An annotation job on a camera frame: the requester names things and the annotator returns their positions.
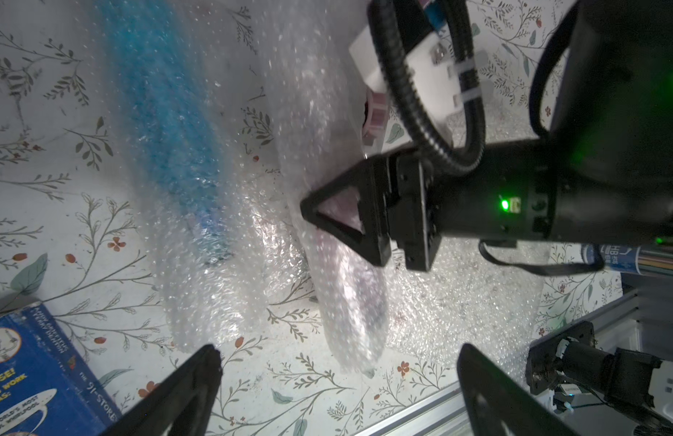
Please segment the white tape dispenser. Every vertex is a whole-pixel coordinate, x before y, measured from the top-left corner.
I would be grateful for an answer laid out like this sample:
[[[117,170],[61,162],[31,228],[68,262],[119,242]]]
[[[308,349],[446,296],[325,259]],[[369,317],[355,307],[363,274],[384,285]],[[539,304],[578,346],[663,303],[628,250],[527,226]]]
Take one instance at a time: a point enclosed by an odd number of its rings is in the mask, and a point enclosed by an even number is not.
[[[388,95],[366,91],[365,120],[362,126],[362,148],[367,157],[384,154],[411,143]]]

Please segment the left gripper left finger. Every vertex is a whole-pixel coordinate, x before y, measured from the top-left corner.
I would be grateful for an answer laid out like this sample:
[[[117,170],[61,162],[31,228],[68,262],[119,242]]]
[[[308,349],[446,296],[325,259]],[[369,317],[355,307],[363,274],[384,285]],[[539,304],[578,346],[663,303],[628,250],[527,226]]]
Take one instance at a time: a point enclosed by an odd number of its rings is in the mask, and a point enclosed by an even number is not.
[[[204,435],[222,376],[221,354],[207,344],[103,434]]]

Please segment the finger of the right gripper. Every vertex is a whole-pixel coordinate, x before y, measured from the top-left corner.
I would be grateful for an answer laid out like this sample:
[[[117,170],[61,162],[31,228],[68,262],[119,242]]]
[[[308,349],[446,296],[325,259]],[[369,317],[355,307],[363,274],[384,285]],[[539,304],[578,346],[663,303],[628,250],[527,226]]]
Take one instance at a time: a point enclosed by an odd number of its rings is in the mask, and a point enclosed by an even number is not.
[[[388,159],[376,156],[349,168],[300,203],[305,221],[331,234],[365,261],[383,267],[391,256],[386,196]]]

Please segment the blue liquid glass bottle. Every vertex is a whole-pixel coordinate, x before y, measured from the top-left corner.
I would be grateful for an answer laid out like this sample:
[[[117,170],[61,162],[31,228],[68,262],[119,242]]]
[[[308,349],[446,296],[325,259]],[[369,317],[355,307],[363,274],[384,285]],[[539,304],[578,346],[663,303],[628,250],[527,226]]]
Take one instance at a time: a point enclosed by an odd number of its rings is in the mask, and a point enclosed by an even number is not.
[[[190,40],[168,1],[98,1],[120,107],[148,179],[187,221],[203,262],[230,258],[230,178],[205,110]]]

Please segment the dark purple labelled bottle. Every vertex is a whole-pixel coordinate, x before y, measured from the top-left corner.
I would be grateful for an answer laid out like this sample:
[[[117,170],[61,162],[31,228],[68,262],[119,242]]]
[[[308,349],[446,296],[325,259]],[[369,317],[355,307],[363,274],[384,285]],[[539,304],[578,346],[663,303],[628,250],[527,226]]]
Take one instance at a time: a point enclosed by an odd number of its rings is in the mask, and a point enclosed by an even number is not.
[[[385,346],[388,303],[382,271],[324,230],[314,230],[318,301],[330,346],[374,360]]]

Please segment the bubble wrap sheet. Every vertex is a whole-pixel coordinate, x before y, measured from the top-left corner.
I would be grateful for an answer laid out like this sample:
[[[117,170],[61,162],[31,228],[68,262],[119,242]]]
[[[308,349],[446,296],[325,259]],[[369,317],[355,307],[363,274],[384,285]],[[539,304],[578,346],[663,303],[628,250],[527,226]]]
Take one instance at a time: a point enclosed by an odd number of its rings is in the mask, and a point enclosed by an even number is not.
[[[314,230],[300,202],[365,159],[360,126],[366,89],[349,56],[349,45],[366,26],[363,1],[257,1],[256,42],[265,77],[272,130],[285,196],[296,235],[314,259]],[[390,242],[379,268],[385,277],[387,337],[374,360],[329,348],[345,370],[375,366],[385,348],[454,366],[472,343],[511,379],[522,383],[543,279],[521,270],[549,259],[548,243],[521,242],[492,249],[492,265],[471,238],[445,238],[430,272],[405,266]]]
[[[270,146],[251,145],[252,75],[213,1],[96,1],[107,100],[156,288],[190,352],[264,327],[301,263]]]

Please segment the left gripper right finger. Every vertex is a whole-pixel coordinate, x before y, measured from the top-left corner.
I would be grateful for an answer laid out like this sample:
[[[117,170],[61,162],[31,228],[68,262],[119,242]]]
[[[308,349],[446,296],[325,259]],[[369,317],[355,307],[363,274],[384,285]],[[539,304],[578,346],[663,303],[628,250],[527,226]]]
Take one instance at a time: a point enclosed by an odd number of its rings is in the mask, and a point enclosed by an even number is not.
[[[574,435],[471,343],[456,370],[475,435]]]

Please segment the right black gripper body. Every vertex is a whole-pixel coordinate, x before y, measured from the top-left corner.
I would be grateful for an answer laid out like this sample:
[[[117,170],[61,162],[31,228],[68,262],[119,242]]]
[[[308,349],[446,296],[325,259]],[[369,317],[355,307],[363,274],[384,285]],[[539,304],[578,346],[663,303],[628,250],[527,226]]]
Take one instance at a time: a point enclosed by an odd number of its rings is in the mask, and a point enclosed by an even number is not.
[[[673,147],[629,147],[572,167],[538,140],[501,143],[463,177],[403,148],[387,167],[390,234],[413,271],[432,268],[445,237],[476,239],[483,258],[519,242],[673,246]]]

